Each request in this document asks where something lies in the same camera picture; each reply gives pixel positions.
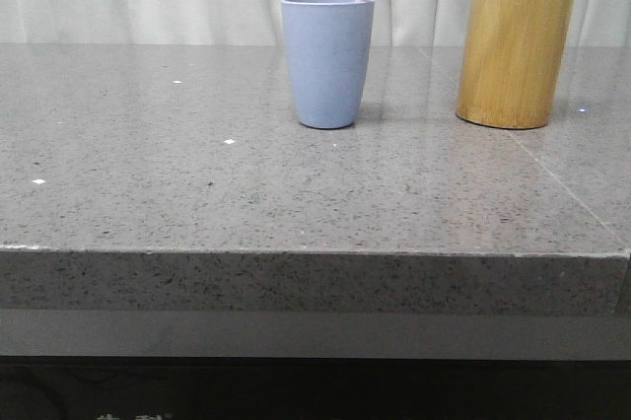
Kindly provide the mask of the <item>bamboo cylinder holder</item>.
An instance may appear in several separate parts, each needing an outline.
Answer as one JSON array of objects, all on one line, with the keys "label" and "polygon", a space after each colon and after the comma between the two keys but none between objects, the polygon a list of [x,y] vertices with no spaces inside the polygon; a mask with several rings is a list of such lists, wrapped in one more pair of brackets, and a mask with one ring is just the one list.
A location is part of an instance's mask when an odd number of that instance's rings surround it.
[{"label": "bamboo cylinder holder", "polygon": [[472,0],[457,117],[501,129],[547,124],[574,0]]}]

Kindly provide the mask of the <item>blue plastic cup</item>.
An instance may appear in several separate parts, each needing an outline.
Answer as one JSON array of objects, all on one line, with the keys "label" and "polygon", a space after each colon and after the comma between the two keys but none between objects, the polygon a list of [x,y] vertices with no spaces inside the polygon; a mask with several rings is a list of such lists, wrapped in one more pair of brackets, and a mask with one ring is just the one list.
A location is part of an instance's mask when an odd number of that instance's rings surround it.
[{"label": "blue plastic cup", "polygon": [[374,0],[282,0],[286,63],[299,122],[352,125],[366,83]]}]

